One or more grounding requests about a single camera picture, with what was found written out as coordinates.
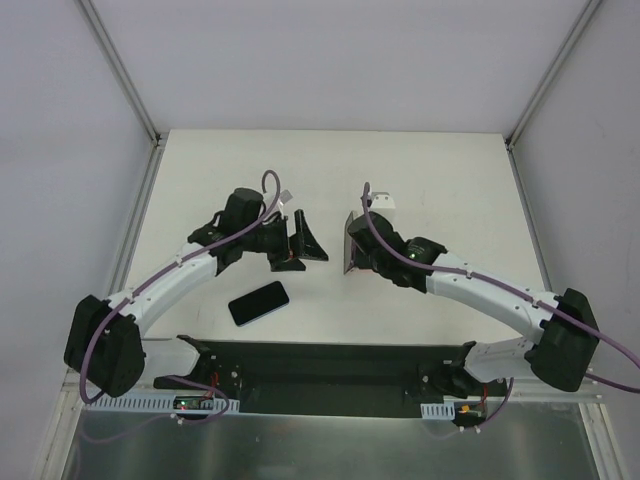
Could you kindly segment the beige phone with case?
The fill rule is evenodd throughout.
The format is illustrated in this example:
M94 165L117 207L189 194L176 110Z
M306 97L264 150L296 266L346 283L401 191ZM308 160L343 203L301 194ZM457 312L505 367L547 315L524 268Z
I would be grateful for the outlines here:
M355 258L357 247L351 238L348 229L357 217L357 212L352 210L345 221L344 225L344 247L343 247L343 274L347 275L355 268Z

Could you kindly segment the blue smartphone black screen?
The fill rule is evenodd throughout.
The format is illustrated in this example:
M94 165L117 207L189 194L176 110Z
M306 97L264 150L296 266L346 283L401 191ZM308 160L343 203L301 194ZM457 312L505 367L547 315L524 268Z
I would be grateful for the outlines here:
M290 302L283 284L274 281L246 293L228 303L228 309L237 327L260 319Z

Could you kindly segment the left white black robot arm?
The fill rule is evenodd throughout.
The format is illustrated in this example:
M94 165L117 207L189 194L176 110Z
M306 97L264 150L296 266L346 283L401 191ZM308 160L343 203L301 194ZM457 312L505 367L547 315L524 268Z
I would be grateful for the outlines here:
M151 278L106 299L89 295L76 306L64 362L95 385L119 397L140 381L182 381L204 387L214 375L211 350L188 335L148 339L151 326L179 300L219 276L245 253L263 254L274 272L303 271L306 261L329 256L316 241L302 210L287 230L284 195L265 203L261 193L237 188L223 210L194 230L174 259Z

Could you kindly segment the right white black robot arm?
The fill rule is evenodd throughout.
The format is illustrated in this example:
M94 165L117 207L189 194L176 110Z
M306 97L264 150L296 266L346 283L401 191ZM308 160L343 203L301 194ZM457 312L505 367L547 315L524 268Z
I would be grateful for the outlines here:
M536 378L563 392L579 390L599 340L587 297L531 291L473 271L443 245L403 239L382 215L349 214L346 270L371 270L401 288L457 301L517 332L494 343L470 341L429 376L437 391L465 398L498 379Z

